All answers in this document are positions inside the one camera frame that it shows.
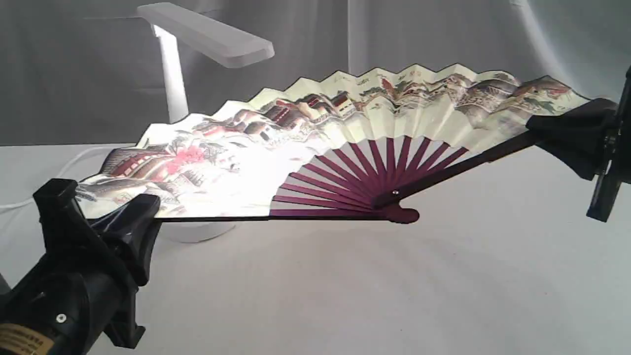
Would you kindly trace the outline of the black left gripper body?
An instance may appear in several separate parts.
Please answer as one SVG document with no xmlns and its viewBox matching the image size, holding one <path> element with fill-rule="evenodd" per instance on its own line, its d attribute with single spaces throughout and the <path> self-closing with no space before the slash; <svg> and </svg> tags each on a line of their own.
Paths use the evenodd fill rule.
<svg viewBox="0 0 631 355">
<path fill-rule="evenodd" d="M 33 199 L 45 253 L 1 297 L 3 355 L 85 355 L 104 333 L 134 349 L 138 287 L 76 201 L 77 182 L 51 179 Z"/>
</svg>

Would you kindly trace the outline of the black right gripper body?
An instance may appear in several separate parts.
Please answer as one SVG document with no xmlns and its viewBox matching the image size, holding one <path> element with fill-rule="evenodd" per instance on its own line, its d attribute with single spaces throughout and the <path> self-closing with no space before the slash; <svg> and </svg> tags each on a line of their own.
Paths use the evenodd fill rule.
<svg viewBox="0 0 631 355">
<path fill-rule="evenodd" d="M 587 216 L 607 222 L 622 184 L 630 183 L 631 70 L 625 74 L 620 102 L 607 116 L 601 166 Z"/>
</svg>

